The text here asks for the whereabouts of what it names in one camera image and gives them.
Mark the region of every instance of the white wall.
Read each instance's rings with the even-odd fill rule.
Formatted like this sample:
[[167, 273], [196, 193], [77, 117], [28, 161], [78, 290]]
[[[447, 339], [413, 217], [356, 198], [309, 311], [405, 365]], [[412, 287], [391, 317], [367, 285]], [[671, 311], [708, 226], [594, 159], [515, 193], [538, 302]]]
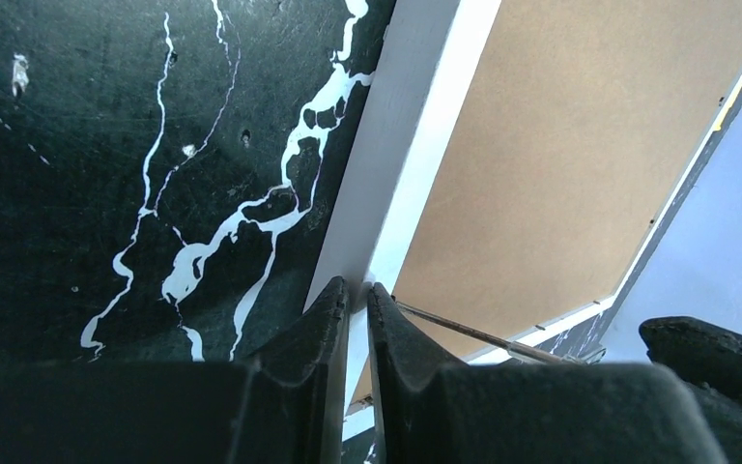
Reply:
[[604, 335], [605, 361], [647, 361], [639, 324], [673, 315], [742, 334], [742, 109]]

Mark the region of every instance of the black marble surface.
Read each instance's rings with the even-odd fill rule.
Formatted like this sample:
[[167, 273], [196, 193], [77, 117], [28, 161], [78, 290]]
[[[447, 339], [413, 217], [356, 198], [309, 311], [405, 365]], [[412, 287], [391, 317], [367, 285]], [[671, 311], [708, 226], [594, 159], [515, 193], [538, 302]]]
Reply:
[[295, 320], [392, 9], [0, 0], [0, 372]]

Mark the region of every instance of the white trim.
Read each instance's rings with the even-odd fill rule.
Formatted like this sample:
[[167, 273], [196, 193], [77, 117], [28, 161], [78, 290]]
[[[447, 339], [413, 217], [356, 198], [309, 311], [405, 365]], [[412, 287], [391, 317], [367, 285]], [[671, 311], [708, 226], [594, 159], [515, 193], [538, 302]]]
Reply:
[[346, 408], [368, 358], [362, 289], [396, 283], [499, 3], [399, 0], [394, 7], [305, 304], [333, 276], [348, 280], [356, 313]]
[[741, 88], [742, 88], [742, 72], [741, 72], [741, 75], [738, 76], [738, 78], [735, 80], [734, 84], [732, 85], [732, 88], [729, 91], [729, 96], [727, 98], [727, 101], [722, 105], [721, 109], [718, 111], [718, 114], [716, 114], [715, 118], [712, 120], [709, 130], [707, 131], [706, 135], [701, 140], [698, 148], [696, 149], [696, 152], [693, 154], [693, 157], [690, 158], [690, 161], [687, 163], [687, 167], [684, 169], [684, 172], [681, 173], [681, 177], [678, 179], [678, 182], [675, 184], [675, 187], [672, 189], [672, 192], [670, 193], [670, 197], [668, 197], [667, 202], [665, 202], [664, 206], [662, 206], [661, 211], [658, 214], [658, 217], [655, 219], [655, 221], [653, 222], [653, 225], [650, 227], [650, 230], [647, 232], [647, 235], [644, 237], [642, 244], [639, 246], [639, 250], [636, 252], [636, 257], [633, 258], [633, 261], [631, 262], [630, 266], [627, 268], [627, 272], [624, 274], [624, 277], [621, 278], [621, 281], [615, 287], [615, 290], [613, 291], [614, 297], [617, 296], [619, 292], [621, 292], [621, 289], [624, 288], [624, 285], [627, 283], [627, 280], [630, 279], [630, 276], [633, 274], [633, 270], [636, 269], [636, 266], [638, 266], [639, 261], [642, 259], [644, 250], [647, 248], [650, 241], [652, 241], [653, 236], [655, 235], [655, 231], [661, 226], [662, 222], [664, 222], [664, 217], [667, 215], [667, 211], [673, 205], [675, 205], [675, 198], [678, 196], [678, 193], [681, 191], [681, 188], [684, 186], [684, 183], [687, 182], [687, 177], [689, 177], [690, 172], [693, 170], [693, 167], [695, 167], [696, 163], [699, 161], [699, 157], [701, 153], [703, 152], [704, 148], [706, 148], [706, 144], [709, 142], [709, 138], [712, 136], [713, 132], [721, 130], [721, 124], [724, 122], [724, 118], [727, 117], [727, 113], [729, 112], [729, 109], [732, 108], [732, 104], [735, 102], [735, 99], [738, 98], [738, 94], [741, 93]]

